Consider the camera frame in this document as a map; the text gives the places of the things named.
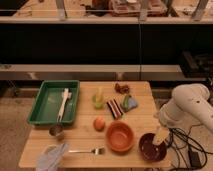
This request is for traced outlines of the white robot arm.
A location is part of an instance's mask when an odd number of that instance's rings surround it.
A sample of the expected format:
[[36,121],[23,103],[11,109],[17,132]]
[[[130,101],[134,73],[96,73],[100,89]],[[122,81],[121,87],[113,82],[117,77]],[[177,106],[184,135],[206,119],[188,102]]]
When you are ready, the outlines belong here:
[[155,117],[159,120],[152,143],[160,145],[169,134],[169,128],[178,125],[185,114],[191,114],[213,133],[213,107],[208,102],[209,89],[203,84],[184,84],[175,87],[171,99]]

